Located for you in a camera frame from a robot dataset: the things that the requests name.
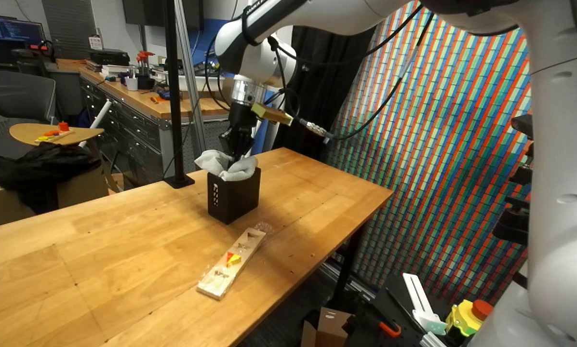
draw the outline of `wooden tabletop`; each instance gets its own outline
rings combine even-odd
[[[0,346],[236,345],[391,195],[288,149],[257,157],[259,207],[229,226],[203,171],[0,226]],[[266,240],[225,298],[197,292],[248,227]]]
[[[50,132],[51,130],[59,130],[59,126],[37,123],[20,123],[10,127],[10,135],[22,143],[37,146],[40,143],[35,142],[35,140],[40,136],[44,136],[44,133]],[[58,145],[72,145],[74,143],[89,140],[90,138],[98,136],[104,132],[104,129],[99,128],[89,129],[70,127],[70,130],[72,130],[71,134],[67,134],[66,136],[63,136],[63,138],[58,138],[57,140],[52,141],[52,143]]]
[[[103,81],[103,77],[100,76],[97,72],[92,72],[85,68],[85,64],[75,63],[73,61],[69,61],[67,59],[57,59],[57,65],[59,65],[59,70],[65,71],[72,71],[73,68],[78,68],[78,71],[81,72],[81,76],[85,79],[94,82],[100,83]],[[115,97],[123,98],[125,103],[128,103],[134,108],[138,108],[148,114],[149,116],[156,117],[159,119],[170,119],[171,118],[171,103],[169,101],[162,100],[158,97],[157,93],[145,93],[141,94],[141,92],[145,92],[143,90],[139,91],[129,91],[128,88],[118,81],[116,82],[103,82],[99,85],[99,88],[102,88],[106,92],[114,95]],[[151,101],[151,97],[155,96],[159,103],[156,105]],[[200,101],[201,112],[204,116],[217,116],[222,114],[227,114],[228,112],[218,106],[213,99],[210,97],[202,97]],[[181,117],[188,117],[189,114],[192,112],[192,106],[189,101],[189,98],[184,97],[181,102]]]

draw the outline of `colorful backdrop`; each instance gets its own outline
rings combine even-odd
[[[377,29],[380,42],[416,7]],[[429,11],[366,59],[335,133],[363,124],[385,99]],[[395,191],[370,223],[355,270],[373,286],[392,272],[418,274],[427,292],[452,302],[494,303],[525,257],[491,235],[506,195],[529,187],[507,178],[523,160],[526,136],[509,120],[528,112],[528,49],[518,29],[480,38],[438,17],[398,92],[367,131],[340,141],[327,162]]]

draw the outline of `red button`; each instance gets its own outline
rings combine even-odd
[[[475,300],[473,303],[472,312],[479,320],[485,320],[489,314],[492,313],[494,308],[489,303],[483,300]]]

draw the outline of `cup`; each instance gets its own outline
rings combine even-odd
[[[136,90],[138,90],[138,79],[136,79],[136,78],[131,79],[130,77],[126,77],[125,78],[125,86],[128,87],[128,90],[135,92]]]

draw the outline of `orange handle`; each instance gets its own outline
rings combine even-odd
[[[378,326],[380,327],[380,329],[382,329],[385,333],[387,333],[391,337],[398,337],[398,336],[400,336],[400,334],[402,334],[402,327],[400,327],[397,324],[396,324],[396,327],[398,328],[398,331],[392,330],[390,327],[388,327],[382,321]]]

